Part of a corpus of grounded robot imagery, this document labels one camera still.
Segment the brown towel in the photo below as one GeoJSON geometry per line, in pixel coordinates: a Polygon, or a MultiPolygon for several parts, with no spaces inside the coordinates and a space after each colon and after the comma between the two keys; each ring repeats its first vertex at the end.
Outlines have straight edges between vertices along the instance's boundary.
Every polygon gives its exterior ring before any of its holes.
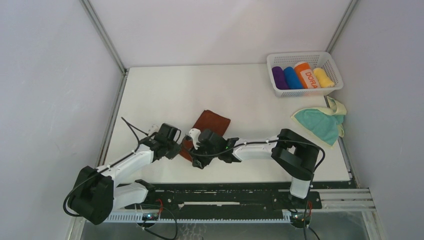
{"type": "MultiPolygon", "coordinates": [[[[231,120],[229,118],[223,117],[211,110],[204,110],[192,128],[199,129],[200,131],[210,129],[222,137],[230,123],[231,120]]],[[[182,146],[185,147],[185,149],[182,148],[179,155],[192,162],[192,157],[189,155],[187,149],[191,149],[193,143],[185,137],[182,141],[182,146]]]]}

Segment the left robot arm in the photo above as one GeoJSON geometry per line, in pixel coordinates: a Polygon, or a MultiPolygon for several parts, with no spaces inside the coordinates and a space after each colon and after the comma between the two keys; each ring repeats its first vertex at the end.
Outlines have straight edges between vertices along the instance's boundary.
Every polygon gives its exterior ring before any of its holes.
{"type": "Polygon", "coordinates": [[[121,208],[140,204],[149,209],[156,203],[155,187],[138,179],[125,184],[126,177],[165,157],[175,158],[181,145],[175,136],[181,131],[167,123],[151,130],[144,138],[136,138],[135,149],[105,165],[80,170],[73,189],[63,201],[63,211],[72,217],[83,217],[94,225],[104,222],[121,208]]]}

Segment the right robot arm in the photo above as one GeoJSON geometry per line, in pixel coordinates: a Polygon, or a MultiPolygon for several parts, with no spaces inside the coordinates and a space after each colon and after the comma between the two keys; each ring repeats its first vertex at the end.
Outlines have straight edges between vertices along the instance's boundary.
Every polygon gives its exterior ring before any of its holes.
{"type": "Polygon", "coordinates": [[[289,203],[302,208],[309,201],[315,171],[325,159],[325,151],[296,132],[284,128],[276,136],[261,140],[224,138],[210,129],[192,128],[186,139],[195,167],[203,169],[217,158],[225,163],[273,160],[291,176],[289,203]]]}

